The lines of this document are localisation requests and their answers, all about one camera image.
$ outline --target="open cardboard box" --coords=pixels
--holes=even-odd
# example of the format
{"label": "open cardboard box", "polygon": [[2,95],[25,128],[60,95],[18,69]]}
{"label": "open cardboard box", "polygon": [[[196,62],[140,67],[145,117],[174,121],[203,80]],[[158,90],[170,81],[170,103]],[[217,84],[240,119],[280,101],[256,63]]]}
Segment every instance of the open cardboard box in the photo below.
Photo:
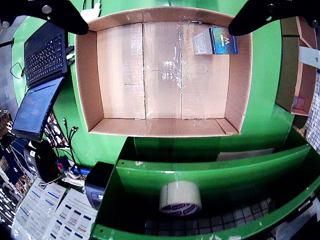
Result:
{"label": "open cardboard box", "polygon": [[[238,55],[196,56],[192,46],[197,33],[228,27],[232,19],[199,8],[152,7],[91,21],[88,33],[75,37],[88,131],[132,137],[240,134],[252,79],[252,35],[237,37]],[[180,51],[173,55],[177,29]]]}
{"label": "open cardboard box", "polygon": [[[281,19],[282,60],[275,102],[291,114],[309,116],[317,68],[299,62],[299,46],[317,49],[315,30],[301,17]],[[302,98],[303,108],[293,108],[294,97]]]}

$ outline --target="green surface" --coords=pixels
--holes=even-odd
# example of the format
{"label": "green surface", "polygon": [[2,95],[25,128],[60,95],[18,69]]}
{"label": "green surface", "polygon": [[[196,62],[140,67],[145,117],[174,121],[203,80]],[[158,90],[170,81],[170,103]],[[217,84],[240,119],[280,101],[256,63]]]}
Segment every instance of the green surface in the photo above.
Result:
{"label": "green surface", "polygon": [[[268,214],[267,216],[255,220],[241,227],[232,228],[217,233],[200,234],[194,236],[185,236],[185,240],[212,240],[213,235],[218,236],[221,240],[229,240],[231,236],[240,236],[241,239],[253,236],[254,234],[263,231],[272,225],[281,221],[289,213],[293,212],[297,207],[299,207],[313,192],[319,192],[320,176],[305,190],[303,190],[294,200],[283,205],[276,211]],[[107,227],[105,225],[97,224],[94,226],[91,237],[93,239],[99,240],[123,240],[123,239],[140,239],[140,240],[156,240],[159,239],[158,236],[146,236],[141,234],[135,234],[130,232],[125,232],[117,229]],[[162,240],[180,240],[181,237],[161,237]]]}
{"label": "green surface", "polygon": [[[152,6],[186,6],[210,9],[225,14],[236,15],[245,0],[102,0],[101,15],[115,13],[133,8]],[[83,2],[72,0],[80,11]],[[14,34],[12,63],[24,66],[24,42],[41,25],[43,20],[28,17]],[[74,44],[75,35],[69,34],[69,44]],[[274,147],[285,140],[294,116],[275,105],[281,64],[281,29],[280,22],[272,22],[253,33],[253,72],[250,98],[241,135],[208,138],[137,138],[138,149],[188,149],[195,151],[216,149],[217,151],[254,150]],[[19,68],[13,73],[20,74]],[[21,103],[26,79],[14,79],[14,89],[18,104]],[[123,136],[108,136],[88,133],[81,110],[76,80],[75,65],[71,66],[71,77],[66,80],[61,93],[54,104],[54,113],[64,131],[62,119],[66,118],[69,128],[78,126],[79,131],[72,140],[73,148],[80,162],[93,166],[97,161],[115,163],[126,140]]]}
{"label": "green surface", "polygon": [[284,172],[299,166],[309,150],[306,144],[265,156],[197,163],[138,164],[120,159],[116,169],[128,193],[159,196],[168,183],[190,181],[199,186],[202,198],[210,196],[212,201],[234,202],[240,195],[248,197],[255,189],[274,184]]}
{"label": "green surface", "polygon": [[[103,198],[91,237],[100,240],[159,239],[158,236],[143,235],[144,224],[146,219],[167,220],[157,214],[159,193],[163,185],[176,180],[198,184],[202,201],[199,218],[216,216],[221,209],[219,202],[226,196],[229,202],[221,213],[241,206],[241,195],[246,195],[245,206],[265,196],[271,196],[275,203],[273,212],[245,226],[183,239],[210,240],[213,235],[222,240],[228,240],[230,236],[245,239],[279,224],[288,214],[298,213],[297,208],[312,193],[317,196],[320,192],[319,154],[294,130],[283,147],[287,150],[227,162],[143,162],[139,165],[120,159],[105,191],[105,196],[112,197]],[[161,239],[181,238],[163,236]]]}

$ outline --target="packing tape roll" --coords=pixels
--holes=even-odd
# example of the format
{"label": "packing tape roll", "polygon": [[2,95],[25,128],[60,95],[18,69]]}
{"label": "packing tape roll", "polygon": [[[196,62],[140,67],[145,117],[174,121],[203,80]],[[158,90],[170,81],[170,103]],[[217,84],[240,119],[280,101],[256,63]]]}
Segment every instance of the packing tape roll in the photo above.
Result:
{"label": "packing tape roll", "polygon": [[159,211],[170,216],[186,216],[202,208],[198,185],[190,181],[174,181],[160,192]]}

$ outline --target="blue product box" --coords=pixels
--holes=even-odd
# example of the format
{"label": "blue product box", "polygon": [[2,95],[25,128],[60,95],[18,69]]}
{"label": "blue product box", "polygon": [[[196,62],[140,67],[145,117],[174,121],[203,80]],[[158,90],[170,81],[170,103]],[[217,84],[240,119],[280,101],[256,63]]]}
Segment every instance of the blue product box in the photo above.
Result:
{"label": "blue product box", "polygon": [[192,40],[195,55],[238,54],[237,38],[226,27],[210,27]]}

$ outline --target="green table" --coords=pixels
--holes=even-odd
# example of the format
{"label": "green table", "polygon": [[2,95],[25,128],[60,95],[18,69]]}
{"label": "green table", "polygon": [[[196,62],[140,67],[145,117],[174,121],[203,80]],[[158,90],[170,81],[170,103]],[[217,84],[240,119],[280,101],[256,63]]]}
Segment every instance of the green table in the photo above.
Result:
{"label": "green table", "polygon": [[[80,11],[83,1],[71,0]],[[135,8],[155,6],[182,6],[214,10],[236,15],[246,0],[117,0],[101,1],[101,16]],[[43,20],[28,17],[14,34],[12,47],[12,65],[19,62],[24,66],[24,42],[37,30]],[[69,45],[74,45],[75,35],[69,33]],[[253,33],[253,72],[250,98],[241,135],[207,138],[136,138],[135,143],[142,148],[218,151],[244,151],[272,148],[286,139],[294,115],[275,104],[281,66],[281,28],[280,22],[272,22]],[[21,74],[19,67],[12,69],[16,76]],[[18,104],[22,102],[26,87],[25,76],[13,79]],[[62,90],[53,106],[57,120],[65,133],[63,118],[69,128],[78,126],[72,144],[77,160],[86,166],[93,166],[97,161],[114,164],[126,140],[123,136],[111,136],[88,133],[81,110],[76,79],[75,65],[71,65],[71,75],[67,77]]]}

